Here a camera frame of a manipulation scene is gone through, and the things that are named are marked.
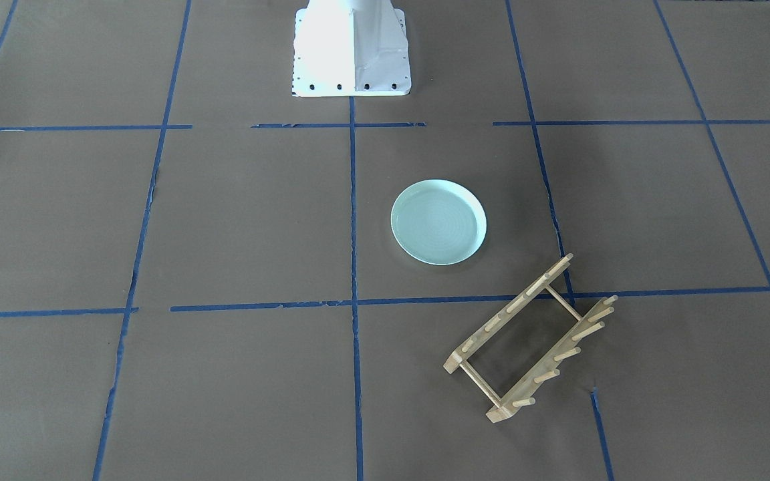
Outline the light green ceramic plate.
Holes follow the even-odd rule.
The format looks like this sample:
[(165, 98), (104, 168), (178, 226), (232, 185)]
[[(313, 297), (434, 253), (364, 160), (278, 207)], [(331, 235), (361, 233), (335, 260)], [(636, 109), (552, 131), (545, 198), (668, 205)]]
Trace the light green ceramic plate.
[(461, 184), (444, 179), (407, 186), (395, 198), (389, 224), (407, 255), (436, 266), (467, 260), (488, 234), (488, 218), (479, 198)]

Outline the wooden plate rack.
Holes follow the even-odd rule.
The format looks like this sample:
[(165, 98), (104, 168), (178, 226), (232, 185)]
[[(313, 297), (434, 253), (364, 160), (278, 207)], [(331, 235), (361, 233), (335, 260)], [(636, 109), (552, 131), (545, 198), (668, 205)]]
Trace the wooden plate rack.
[(479, 328), (453, 348), (443, 369), (467, 375), (488, 399), (486, 417), (499, 423), (535, 404), (547, 381), (572, 363), (581, 344), (601, 331), (615, 311), (618, 295), (591, 299), (577, 308), (564, 293), (572, 255), (556, 260)]

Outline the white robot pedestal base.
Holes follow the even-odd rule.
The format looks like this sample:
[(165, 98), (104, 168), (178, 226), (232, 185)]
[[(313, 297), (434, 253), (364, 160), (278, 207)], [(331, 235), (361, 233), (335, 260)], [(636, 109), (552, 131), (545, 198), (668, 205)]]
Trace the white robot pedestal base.
[(406, 96), (406, 16), (391, 1), (309, 1), (295, 12), (291, 94)]

